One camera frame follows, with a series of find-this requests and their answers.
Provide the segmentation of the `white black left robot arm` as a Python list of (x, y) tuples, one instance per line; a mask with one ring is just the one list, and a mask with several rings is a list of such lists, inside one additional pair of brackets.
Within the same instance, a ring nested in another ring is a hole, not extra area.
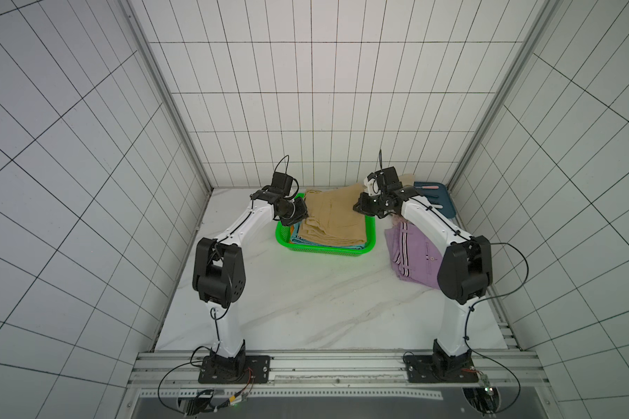
[(192, 287), (209, 310), (216, 335), (210, 361), (234, 374), (245, 370), (246, 342), (232, 306), (246, 286), (243, 246), (265, 225), (279, 221), (295, 225), (308, 217), (302, 197), (287, 198), (257, 191), (244, 213), (215, 237), (203, 237), (196, 245)]

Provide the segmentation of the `teal pants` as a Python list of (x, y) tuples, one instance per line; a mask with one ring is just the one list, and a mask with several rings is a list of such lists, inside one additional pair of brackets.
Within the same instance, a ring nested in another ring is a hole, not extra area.
[(289, 231), (290, 231), (289, 242), (290, 243), (309, 245), (309, 246), (328, 247), (328, 248), (335, 248), (335, 249), (348, 249), (348, 250), (354, 250), (354, 251), (361, 251), (366, 247), (365, 243), (361, 243), (357, 245), (333, 245), (333, 244), (320, 244), (318, 242), (307, 240), (304, 237), (300, 236), (299, 231), (300, 231), (301, 225), (302, 225), (301, 223), (297, 223), (296, 225), (293, 225), (289, 228)]

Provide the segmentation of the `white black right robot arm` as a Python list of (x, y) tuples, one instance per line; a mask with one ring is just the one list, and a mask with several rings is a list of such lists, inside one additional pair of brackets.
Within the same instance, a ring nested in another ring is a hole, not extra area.
[(491, 244), (483, 236), (461, 230), (413, 188), (372, 196), (363, 192), (354, 211), (365, 216), (397, 214), (415, 225), (440, 253), (437, 280), (449, 299), (433, 343), (432, 371), (440, 379), (457, 374), (471, 361), (468, 321), (492, 284)]

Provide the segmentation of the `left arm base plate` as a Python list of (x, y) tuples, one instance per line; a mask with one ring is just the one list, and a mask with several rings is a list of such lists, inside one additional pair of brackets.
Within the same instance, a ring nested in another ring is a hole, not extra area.
[(268, 382), (272, 358), (240, 354), (235, 358), (210, 355), (203, 359), (197, 381), (200, 384), (241, 384)]

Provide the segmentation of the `tan pants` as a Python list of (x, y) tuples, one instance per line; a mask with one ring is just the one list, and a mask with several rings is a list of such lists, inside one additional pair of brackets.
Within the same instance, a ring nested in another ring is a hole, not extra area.
[(361, 183), (334, 190), (307, 190), (304, 202), (309, 216), (300, 223), (297, 237), (328, 247), (364, 248), (365, 216), (353, 210), (363, 192)]

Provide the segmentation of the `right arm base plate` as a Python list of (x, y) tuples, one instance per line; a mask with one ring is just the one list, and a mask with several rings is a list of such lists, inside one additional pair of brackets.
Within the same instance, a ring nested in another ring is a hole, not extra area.
[(470, 372), (471, 360), (466, 356), (403, 354), (408, 382), (410, 383), (477, 383), (478, 375)]

